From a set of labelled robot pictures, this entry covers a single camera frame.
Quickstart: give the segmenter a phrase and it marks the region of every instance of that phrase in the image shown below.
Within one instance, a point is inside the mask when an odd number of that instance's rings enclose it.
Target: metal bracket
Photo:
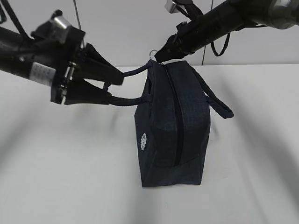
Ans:
[[[192,0],[167,0],[165,8],[171,14],[180,12],[190,20],[196,20],[203,15]]]

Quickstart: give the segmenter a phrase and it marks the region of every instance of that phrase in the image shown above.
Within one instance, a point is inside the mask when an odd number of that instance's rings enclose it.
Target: black cable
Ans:
[[[10,19],[14,23],[15,27],[23,37],[24,41],[31,42],[32,39],[27,35],[26,31],[22,27],[20,21],[18,20],[17,16],[15,15],[13,9],[11,8],[9,2],[7,0],[1,0],[3,7],[7,11],[7,14],[9,15]]]
[[[226,36],[224,47],[223,47],[223,49],[222,49],[222,51],[221,51],[220,54],[217,53],[217,51],[215,49],[214,42],[211,43],[212,51],[213,51],[213,53],[215,54],[216,57],[220,57],[221,55],[224,54],[224,52],[228,48],[229,39],[230,39],[230,33],[228,33],[228,35]]]
[[[6,15],[5,15],[4,11],[3,11],[3,8],[1,6],[1,4],[0,4],[0,16],[1,16],[0,24],[6,22],[7,18],[6,18]]]
[[[73,0],[73,2],[74,2],[74,7],[75,7],[75,12],[76,12],[76,18],[77,18],[78,26],[79,26],[79,29],[82,30],[76,0]]]
[[[212,4],[211,4],[211,10],[213,9],[213,6],[214,6],[214,0],[212,0]],[[206,46],[204,48],[204,55],[202,57],[202,63],[201,63],[201,66],[204,65],[204,62],[205,62],[205,56],[206,56]]]

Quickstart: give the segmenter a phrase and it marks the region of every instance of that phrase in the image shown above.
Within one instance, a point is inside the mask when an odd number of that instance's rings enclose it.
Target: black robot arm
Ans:
[[[111,94],[85,79],[121,85],[123,73],[91,44],[82,47],[85,32],[73,27],[57,10],[29,37],[7,0],[0,0],[19,33],[0,27],[0,70],[51,87],[51,101],[109,104]],[[6,21],[0,5],[0,23]]]
[[[206,14],[192,0],[168,0],[165,7],[191,21],[177,26],[178,32],[156,53],[158,62],[194,54],[232,31],[259,24],[278,29],[299,24],[299,0],[226,0]]]

